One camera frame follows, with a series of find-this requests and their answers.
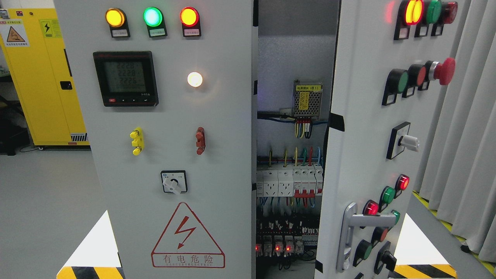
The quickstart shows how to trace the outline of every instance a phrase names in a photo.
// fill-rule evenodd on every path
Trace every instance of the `electrical symbol sticker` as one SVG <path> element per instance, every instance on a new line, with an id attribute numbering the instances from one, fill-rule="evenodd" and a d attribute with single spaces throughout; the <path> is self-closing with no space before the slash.
<path id="1" fill-rule="evenodd" d="M 21 19 L 0 19 L 0 35 L 6 47 L 29 47 Z"/>
<path id="2" fill-rule="evenodd" d="M 58 19 L 40 19 L 40 27 L 45 38 L 62 38 Z"/>
<path id="3" fill-rule="evenodd" d="M 151 253 L 156 268 L 225 268 L 226 256 L 198 216 L 179 203 Z"/>

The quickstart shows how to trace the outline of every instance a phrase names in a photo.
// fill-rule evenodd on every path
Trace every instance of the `white indicator light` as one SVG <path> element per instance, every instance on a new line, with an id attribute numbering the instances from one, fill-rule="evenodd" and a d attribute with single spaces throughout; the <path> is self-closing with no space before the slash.
<path id="1" fill-rule="evenodd" d="M 203 77 L 198 72 L 190 72 L 187 75 L 187 82 L 193 87 L 198 87 L 203 83 Z"/>

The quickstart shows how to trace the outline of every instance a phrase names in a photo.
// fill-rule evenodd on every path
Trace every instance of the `white curtain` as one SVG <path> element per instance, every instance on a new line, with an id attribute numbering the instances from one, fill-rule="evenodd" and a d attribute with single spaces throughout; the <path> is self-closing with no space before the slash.
<path id="1" fill-rule="evenodd" d="M 481 260 L 496 262 L 496 0 L 473 0 L 420 195 Z"/>

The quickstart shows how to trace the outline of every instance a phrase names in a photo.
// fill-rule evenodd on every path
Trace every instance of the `yellow safety cabinet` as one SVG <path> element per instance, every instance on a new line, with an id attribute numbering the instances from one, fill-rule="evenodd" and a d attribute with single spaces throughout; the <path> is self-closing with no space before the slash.
<path id="1" fill-rule="evenodd" d="M 89 145 L 55 9 L 0 14 L 1 47 L 34 144 Z"/>

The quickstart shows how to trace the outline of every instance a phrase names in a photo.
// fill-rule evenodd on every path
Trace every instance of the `meter display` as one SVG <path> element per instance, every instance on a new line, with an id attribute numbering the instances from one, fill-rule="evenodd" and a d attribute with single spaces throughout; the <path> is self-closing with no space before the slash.
<path id="1" fill-rule="evenodd" d="M 104 106 L 158 104 L 155 71 L 150 51 L 95 52 L 93 59 Z"/>

